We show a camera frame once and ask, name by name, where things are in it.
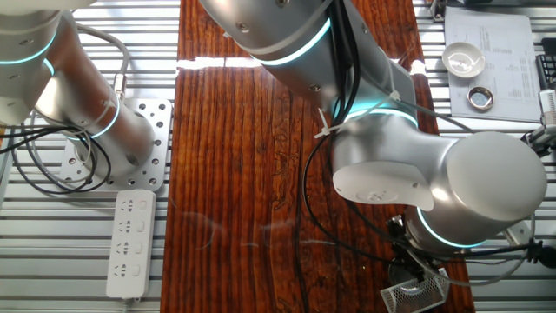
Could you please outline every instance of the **paper sheet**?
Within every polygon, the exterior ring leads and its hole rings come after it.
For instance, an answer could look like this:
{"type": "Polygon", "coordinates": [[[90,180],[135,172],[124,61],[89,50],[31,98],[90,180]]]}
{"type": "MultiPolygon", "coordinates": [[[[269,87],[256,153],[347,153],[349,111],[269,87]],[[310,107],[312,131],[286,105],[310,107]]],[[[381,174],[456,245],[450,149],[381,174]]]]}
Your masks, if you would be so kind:
{"type": "Polygon", "coordinates": [[[475,45],[486,60],[485,69],[474,78],[448,73],[453,117],[539,121],[540,86],[529,18],[448,7],[445,37],[447,46],[454,42],[475,45]],[[490,110],[476,110],[467,101],[467,92],[475,86],[492,91],[490,110]]]}

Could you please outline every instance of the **wood grain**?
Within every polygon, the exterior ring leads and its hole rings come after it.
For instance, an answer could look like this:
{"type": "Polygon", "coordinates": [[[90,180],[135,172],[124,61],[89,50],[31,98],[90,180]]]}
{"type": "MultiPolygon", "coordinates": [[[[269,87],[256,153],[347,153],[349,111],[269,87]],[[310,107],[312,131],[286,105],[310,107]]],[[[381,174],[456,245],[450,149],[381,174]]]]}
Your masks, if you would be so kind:
{"type": "MultiPolygon", "coordinates": [[[[391,58],[406,68],[423,60],[411,0],[354,3],[391,58]]],[[[196,0],[182,0],[178,55],[248,57],[196,0]]],[[[414,82],[419,105],[432,109],[426,77],[414,82]]],[[[316,107],[261,67],[180,70],[175,99],[161,312],[386,312],[380,290],[390,286],[387,265],[331,244],[302,207],[302,167],[321,127],[316,107]]],[[[424,131],[438,133],[433,118],[419,118],[424,131]]],[[[390,244],[332,190],[325,162],[317,154],[308,173],[322,225],[391,258],[390,244]]],[[[404,210],[361,208],[381,227],[404,210]]],[[[463,265],[447,271],[467,280],[463,265]]],[[[435,311],[474,311],[471,290],[451,286],[435,311]]]]}

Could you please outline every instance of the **white power strip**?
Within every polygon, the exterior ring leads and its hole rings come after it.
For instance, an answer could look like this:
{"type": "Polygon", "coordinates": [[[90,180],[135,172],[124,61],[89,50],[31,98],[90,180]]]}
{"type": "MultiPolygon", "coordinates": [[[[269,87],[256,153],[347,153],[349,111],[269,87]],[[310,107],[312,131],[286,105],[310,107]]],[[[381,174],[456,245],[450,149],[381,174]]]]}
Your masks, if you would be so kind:
{"type": "Polygon", "coordinates": [[[149,190],[118,192],[106,295],[129,299],[149,288],[156,195],[149,190]]]}

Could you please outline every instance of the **white cover cap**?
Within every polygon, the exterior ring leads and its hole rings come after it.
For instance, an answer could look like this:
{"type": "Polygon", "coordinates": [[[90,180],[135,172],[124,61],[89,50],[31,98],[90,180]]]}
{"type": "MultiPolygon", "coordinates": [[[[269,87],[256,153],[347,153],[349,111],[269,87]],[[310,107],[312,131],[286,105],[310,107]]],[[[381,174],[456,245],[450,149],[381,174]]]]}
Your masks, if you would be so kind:
{"type": "Polygon", "coordinates": [[[546,194],[539,157],[520,140],[497,132],[457,142],[447,153],[447,176],[470,210],[499,221],[531,215],[546,194]]]}

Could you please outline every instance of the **small white dish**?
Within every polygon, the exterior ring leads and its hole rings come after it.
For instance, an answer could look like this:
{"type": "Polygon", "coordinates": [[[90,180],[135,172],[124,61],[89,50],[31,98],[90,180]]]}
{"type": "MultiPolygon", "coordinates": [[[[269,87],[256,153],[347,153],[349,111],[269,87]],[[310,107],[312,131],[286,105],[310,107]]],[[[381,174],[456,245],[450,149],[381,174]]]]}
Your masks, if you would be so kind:
{"type": "Polygon", "coordinates": [[[457,77],[476,77],[485,69],[485,55],[470,43],[452,43],[442,53],[442,62],[457,77]]]}

